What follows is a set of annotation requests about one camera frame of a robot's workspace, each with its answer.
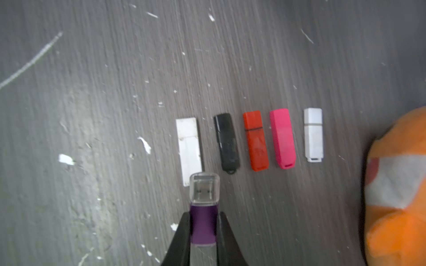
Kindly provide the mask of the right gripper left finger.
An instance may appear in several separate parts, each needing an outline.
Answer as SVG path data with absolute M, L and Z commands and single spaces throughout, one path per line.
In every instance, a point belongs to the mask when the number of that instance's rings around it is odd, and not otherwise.
M 161 266 L 190 266 L 191 215 L 183 213 Z

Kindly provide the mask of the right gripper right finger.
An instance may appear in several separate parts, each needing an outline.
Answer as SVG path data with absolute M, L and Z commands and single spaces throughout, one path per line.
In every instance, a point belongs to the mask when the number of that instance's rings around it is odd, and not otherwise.
M 217 266 L 248 266 L 224 212 L 217 216 L 216 259 Z

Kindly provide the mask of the purple usb drive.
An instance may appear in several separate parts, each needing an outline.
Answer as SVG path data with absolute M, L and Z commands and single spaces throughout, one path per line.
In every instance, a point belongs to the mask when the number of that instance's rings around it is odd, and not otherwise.
M 190 207 L 191 215 L 191 243 L 198 247 L 216 245 L 216 221 L 218 206 Z

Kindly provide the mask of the clear usb cap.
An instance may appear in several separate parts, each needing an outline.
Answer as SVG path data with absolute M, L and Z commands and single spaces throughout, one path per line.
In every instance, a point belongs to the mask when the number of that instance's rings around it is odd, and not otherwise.
M 216 206 L 220 200 L 220 176 L 199 172 L 190 176 L 190 202 L 194 206 Z

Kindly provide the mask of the black usb drive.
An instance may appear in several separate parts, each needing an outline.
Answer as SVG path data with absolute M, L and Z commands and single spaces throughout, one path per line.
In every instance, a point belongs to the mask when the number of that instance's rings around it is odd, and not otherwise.
M 240 156 L 232 117 L 223 113 L 214 117 L 217 142 L 223 171 L 233 175 L 240 168 Z

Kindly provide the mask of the red usb drive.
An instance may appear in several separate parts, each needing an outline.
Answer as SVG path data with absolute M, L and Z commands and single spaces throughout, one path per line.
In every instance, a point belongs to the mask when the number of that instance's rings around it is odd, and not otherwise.
M 251 167 L 259 172 L 269 167 L 265 134 L 259 110 L 243 114 Z

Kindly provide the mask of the white usb drive short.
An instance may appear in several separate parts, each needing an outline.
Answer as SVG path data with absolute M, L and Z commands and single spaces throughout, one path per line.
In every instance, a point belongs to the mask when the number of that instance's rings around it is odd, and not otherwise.
M 176 119 L 183 186 L 190 186 L 190 176 L 203 171 L 199 131 L 195 117 Z

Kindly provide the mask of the pink usb drive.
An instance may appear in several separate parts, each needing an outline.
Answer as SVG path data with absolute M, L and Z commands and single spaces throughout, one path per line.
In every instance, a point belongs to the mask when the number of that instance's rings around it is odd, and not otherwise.
M 289 110 L 271 111 L 270 122 L 276 161 L 281 169 L 293 168 L 296 163 L 296 149 Z

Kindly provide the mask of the white usb drive long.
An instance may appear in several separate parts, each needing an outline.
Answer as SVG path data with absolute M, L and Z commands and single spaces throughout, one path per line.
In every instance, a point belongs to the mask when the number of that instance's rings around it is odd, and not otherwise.
M 323 112 L 320 108 L 304 110 L 305 157 L 308 162 L 322 162 L 323 145 Z

